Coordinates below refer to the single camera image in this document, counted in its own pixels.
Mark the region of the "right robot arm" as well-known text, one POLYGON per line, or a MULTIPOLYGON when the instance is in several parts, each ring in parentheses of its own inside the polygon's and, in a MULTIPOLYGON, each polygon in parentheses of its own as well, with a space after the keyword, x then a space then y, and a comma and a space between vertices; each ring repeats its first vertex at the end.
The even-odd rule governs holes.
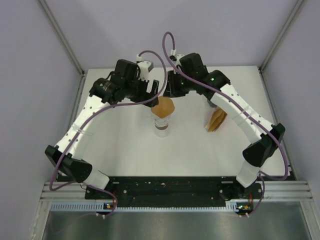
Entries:
POLYGON ((278 149, 285 127, 273 124, 260 116, 236 91, 230 79, 220 70, 208 71, 198 53, 177 54, 172 50, 169 59, 175 65, 167 74, 163 95, 184 97, 194 91, 222 109, 243 131, 249 146, 243 150, 244 162, 236 176, 233 192, 245 198, 252 191, 262 166, 278 149))

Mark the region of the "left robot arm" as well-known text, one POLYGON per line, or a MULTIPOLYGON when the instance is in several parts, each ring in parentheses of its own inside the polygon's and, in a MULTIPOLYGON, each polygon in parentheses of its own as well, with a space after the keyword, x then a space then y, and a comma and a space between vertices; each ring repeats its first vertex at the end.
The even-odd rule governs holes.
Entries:
POLYGON ((97 194, 105 199, 113 194, 109 177, 85 161, 83 156, 109 108, 120 106, 124 99, 150 108, 158 104, 159 81, 154 80, 151 91, 147 91, 149 73, 153 68, 152 61, 141 57, 137 62, 118 60, 106 78, 101 77, 93 83, 81 112, 63 138, 56 145, 47 146, 45 155, 72 182, 96 187, 97 194))

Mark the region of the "single brown coffee filter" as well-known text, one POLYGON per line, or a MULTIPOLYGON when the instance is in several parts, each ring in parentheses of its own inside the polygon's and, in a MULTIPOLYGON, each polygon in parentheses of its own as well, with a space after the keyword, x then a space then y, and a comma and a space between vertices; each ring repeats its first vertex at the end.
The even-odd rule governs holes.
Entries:
POLYGON ((157 117, 163 119, 171 115, 175 111, 175 105, 171 98, 158 97, 158 105, 151 108, 151 112, 157 117))

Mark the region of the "glass beaker with brown band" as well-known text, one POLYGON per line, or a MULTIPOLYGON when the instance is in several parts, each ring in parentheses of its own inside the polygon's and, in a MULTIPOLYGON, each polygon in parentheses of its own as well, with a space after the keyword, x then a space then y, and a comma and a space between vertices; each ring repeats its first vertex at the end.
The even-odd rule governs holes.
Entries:
POLYGON ((169 127, 168 124, 164 125, 164 126, 155 125, 153 132, 157 137, 164 138, 164 137, 167 137, 169 135, 170 127, 169 127))

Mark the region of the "grey plastic dripper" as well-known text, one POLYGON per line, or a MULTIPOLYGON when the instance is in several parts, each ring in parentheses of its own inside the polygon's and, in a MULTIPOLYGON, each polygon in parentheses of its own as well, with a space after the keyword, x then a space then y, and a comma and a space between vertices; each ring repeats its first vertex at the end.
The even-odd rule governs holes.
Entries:
POLYGON ((211 108, 216 108, 217 106, 210 100, 207 100, 207 103, 208 105, 211 107, 211 108))

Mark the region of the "clear glass dripper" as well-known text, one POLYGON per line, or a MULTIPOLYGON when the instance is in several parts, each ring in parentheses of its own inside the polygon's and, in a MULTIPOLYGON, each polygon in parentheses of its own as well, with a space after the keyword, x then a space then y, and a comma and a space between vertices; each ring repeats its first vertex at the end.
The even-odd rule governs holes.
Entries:
POLYGON ((171 119, 171 114, 168 114, 164 117, 158 116, 154 112, 150 112, 150 115, 153 119, 154 125, 158 129, 166 129, 169 126, 169 121, 171 119))

